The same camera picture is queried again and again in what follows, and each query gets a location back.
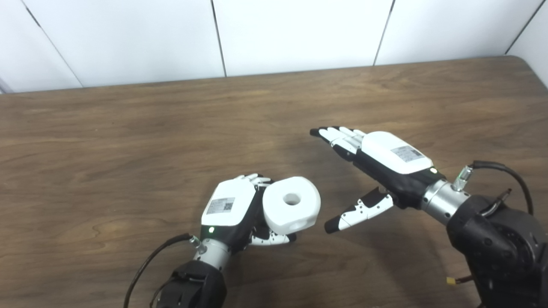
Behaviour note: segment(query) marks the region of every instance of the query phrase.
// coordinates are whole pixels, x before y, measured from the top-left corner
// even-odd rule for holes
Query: yellow connector
[[[453,277],[447,277],[447,284],[450,284],[451,286],[455,286],[456,285],[456,280],[455,278]]]

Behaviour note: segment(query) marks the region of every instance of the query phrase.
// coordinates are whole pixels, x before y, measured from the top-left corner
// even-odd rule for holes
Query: wood grain
[[[120,307],[153,249],[198,232],[218,182],[261,172],[310,179],[322,210],[297,242],[234,256],[225,307],[475,307],[472,284],[445,284],[467,267],[422,212],[325,234],[375,183],[309,129],[390,131],[451,178],[473,159],[503,162],[548,229],[547,102],[514,57],[2,95],[0,306]],[[508,187],[524,209],[509,176],[478,172],[469,190]],[[192,256],[162,253],[132,307]]]

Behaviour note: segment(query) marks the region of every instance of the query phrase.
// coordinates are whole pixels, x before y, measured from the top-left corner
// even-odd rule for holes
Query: white wall
[[[542,0],[396,0],[376,65],[503,55]]]
[[[371,66],[392,0],[214,0],[228,76]]]
[[[0,88],[25,92],[504,55],[542,0],[22,0],[41,27],[1,1]],[[510,52],[543,80],[546,10]]]
[[[20,0],[0,6],[0,87],[6,92],[82,85]]]
[[[85,87],[224,77],[208,0],[24,0]]]
[[[543,4],[508,54],[525,60],[548,87],[548,4]]]

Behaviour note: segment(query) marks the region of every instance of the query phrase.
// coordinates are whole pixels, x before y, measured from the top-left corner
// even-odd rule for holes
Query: label sticker
[[[412,162],[415,159],[424,158],[424,155],[410,145],[397,147],[392,149],[392,152],[406,163]]]
[[[217,213],[230,213],[230,211],[232,210],[232,205],[234,204],[234,199],[236,198],[221,198],[211,200],[211,204],[207,209],[206,215]]]

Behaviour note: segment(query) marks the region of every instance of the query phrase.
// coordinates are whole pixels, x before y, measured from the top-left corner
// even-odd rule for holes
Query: black wire
[[[520,184],[521,189],[523,190],[523,194],[525,195],[525,201],[527,203],[527,212],[531,216],[533,216],[534,207],[533,207],[533,199],[531,199],[531,193],[529,192],[529,188],[527,188],[527,184],[517,172],[497,162],[474,161],[470,165],[470,167],[472,167],[473,169],[495,169],[495,170],[503,171],[510,174]]]
[[[472,275],[468,275],[468,276],[456,278],[456,279],[455,279],[455,284],[466,283],[466,282],[468,282],[468,281],[472,281],[473,279],[474,279],[474,278],[472,277]]]
[[[168,246],[171,246],[175,243],[178,243],[178,242],[182,242],[182,241],[188,241],[192,238],[192,235],[188,234],[188,233],[185,233],[185,234],[181,234],[181,235],[177,235],[175,237],[172,237],[170,239],[168,239],[165,243],[163,243],[162,245],[160,245],[160,247],[156,248],[156,250],[154,250],[148,258],[146,258],[145,262],[141,265],[141,268],[139,268],[139,270],[137,270],[137,273],[135,274],[135,277],[133,277],[133,280],[131,281],[131,283],[129,284],[129,288],[128,288],[128,291],[126,292],[125,294],[125,299],[124,299],[124,308],[128,308],[129,307],[129,298],[131,297],[132,295],[132,291],[133,291],[133,288],[135,288],[135,285],[137,284],[137,280],[139,280],[139,277],[141,277],[142,273],[145,271],[147,265],[150,263],[150,261],[152,261],[152,259],[154,259],[154,257],[156,257],[156,255],[158,253],[160,253],[164,248],[168,247]]]
[[[149,303],[149,308],[152,308],[152,306],[154,306],[154,302],[156,301],[156,298],[158,297],[158,293],[160,293],[162,289],[165,286],[167,286],[168,283],[170,283],[171,281],[173,281],[173,278],[170,278],[166,282],[162,283],[162,285],[156,290],[156,292],[154,292],[154,295],[152,296],[152,299],[150,300],[150,303]]]

